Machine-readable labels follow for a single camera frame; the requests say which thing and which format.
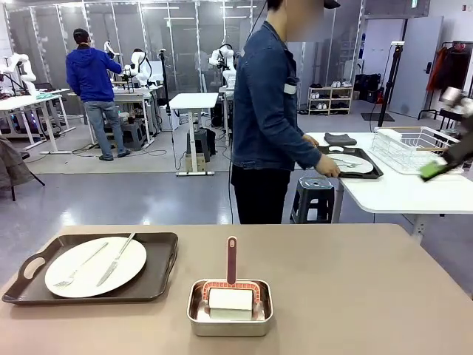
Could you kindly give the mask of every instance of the glass partition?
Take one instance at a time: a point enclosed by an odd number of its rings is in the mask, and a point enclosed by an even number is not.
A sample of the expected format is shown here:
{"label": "glass partition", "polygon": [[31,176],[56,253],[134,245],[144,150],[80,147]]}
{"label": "glass partition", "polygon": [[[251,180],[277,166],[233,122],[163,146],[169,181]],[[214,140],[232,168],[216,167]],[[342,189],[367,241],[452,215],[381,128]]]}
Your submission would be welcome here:
{"label": "glass partition", "polygon": [[250,34],[252,23],[251,6],[251,1],[225,2],[225,41],[234,48],[236,57],[243,50],[246,38]]}
{"label": "glass partition", "polygon": [[8,18],[13,51],[28,55],[37,83],[47,82],[30,9],[13,11],[9,13]]}
{"label": "glass partition", "polygon": [[169,15],[176,61],[177,90],[179,92],[200,92],[195,4],[193,2],[170,2]]}
{"label": "glass partition", "polygon": [[168,5],[165,2],[143,4],[141,10],[143,11],[143,22],[150,60],[158,61],[159,51],[161,49],[166,50],[164,56],[168,78],[168,91],[169,97],[173,98],[178,92],[171,45],[171,28],[169,21],[166,19],[169,17]]}
{"label": "glass partition", "polygon": [[351,81],[353,53],[358,38],[361,0],[340,0],[332,33],[327,85],[334,81]]}
{"label": "glass partition", "polygon": [[77,48],[73,36],[74,30],[77,28],[89,30],[84,17],[84,7],[81,3],[61,4],[59,5],[59,16],[64,28],[64,42],[66,43],[67,52],[70,53]]}
{"label": "glass partition", "polygon": [[207,63],[212,52],[225,43],[223,2],[200,2],[197,9],[199,12],[200,63],[204,84],[207,92],[218,92],[222,86],[221,71],[210,64],[207,65]]}
{"label": "glass partition", "polygon": [[103,50],[105,42],[110,41],[113,51],[119,53],[120,44],[118,43],[112,4],[86,4],[86,13],[95,48]]}
{"label": "glass partition", "polygon": [[123,54],[123,65],[127,65],[131,63],[133,50],[145,51],[146,49],[140,12],[138,4],[131,2],[113,3],[113,8]]}
{"label": "glass partition", "polygon": [[44,62],[49,67],[51,85],[60,89],[68,87],[66,82],[66,48],[61,35],[58,8],[53,6],[35,9],[38,37],[43,43]]}

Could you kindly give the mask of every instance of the brown tray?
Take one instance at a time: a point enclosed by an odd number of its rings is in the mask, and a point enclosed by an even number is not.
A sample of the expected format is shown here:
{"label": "brown tray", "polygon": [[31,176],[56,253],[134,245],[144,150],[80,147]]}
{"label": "brown tray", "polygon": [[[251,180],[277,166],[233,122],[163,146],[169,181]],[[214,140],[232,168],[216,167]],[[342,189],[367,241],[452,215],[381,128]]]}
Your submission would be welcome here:
{"label": "brown tray", "polygon": [[[51,293],[44,284],[44,275],[57,257],[89,240],[105,237],[128,237],[120,234],[70,234],[54,239],[42,252],[29,257],[21,266],[18,278],[3,295],[2,300],[16,305],[70,305],[109,302],[148,302],[165,290],[169,274],[177,258],[177,235],[174,233],[137,233],[135,239],[146,249],[146,264],[125,285],[95,297],[63,298]],[[45,264],[38,267],[31,279],[24,276],[29,264],[42,257]]]}

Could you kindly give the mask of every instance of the blue hoodie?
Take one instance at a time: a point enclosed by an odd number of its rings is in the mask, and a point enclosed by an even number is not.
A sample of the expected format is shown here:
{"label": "blue hoodie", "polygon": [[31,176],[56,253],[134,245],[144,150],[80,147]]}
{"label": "blue hoodie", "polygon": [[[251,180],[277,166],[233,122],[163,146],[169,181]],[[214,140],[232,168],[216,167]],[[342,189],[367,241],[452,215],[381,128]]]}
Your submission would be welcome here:
{"label": "blue hoodie", "polygon": [[66,58],[67,83],[87,101],[113,101],[112,83],[106,70],[121,73],[121,66],[101,50],[80,44]]}

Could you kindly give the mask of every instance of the dish rack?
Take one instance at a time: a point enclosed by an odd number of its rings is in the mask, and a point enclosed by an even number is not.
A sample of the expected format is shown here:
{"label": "dish rack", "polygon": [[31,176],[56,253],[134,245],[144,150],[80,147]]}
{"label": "dish rack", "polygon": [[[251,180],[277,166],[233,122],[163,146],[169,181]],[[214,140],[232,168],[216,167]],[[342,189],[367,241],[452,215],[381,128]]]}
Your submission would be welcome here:
{"label": "dish rack", "polygon": [[[370,151],[395,171],[418,175],[419,169],[433,160],[445,164],[440,154],[458,141],[425,126],[376,128]],[[462,169],[451,171],[452,174],[462,172]]]}

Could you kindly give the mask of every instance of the man in blue hoodie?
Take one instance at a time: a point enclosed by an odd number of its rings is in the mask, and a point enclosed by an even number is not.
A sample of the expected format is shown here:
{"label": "man in blue hoodie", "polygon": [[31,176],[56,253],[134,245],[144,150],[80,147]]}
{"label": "man in blue hoodie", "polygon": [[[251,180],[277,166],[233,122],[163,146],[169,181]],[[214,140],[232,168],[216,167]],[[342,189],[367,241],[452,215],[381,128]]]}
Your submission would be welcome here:
{"label": "man in blue hoodie", "polygon": [[81,28],[74,30],[74,40],[78,47],[66,58],[67,83],[84,103],[87,117],[102,149],[99,159],[113,161],[110,143],[103,129],[103,114],[112,125],[118,157],[125,157],[130,154],[130,151],[125,149],[123,145],[120,118],[113,101],[112,83],[107,73],[107,70],[111,70],[120,74],[121,66],[105,52],[90,47],[90,37],[87,31]]}

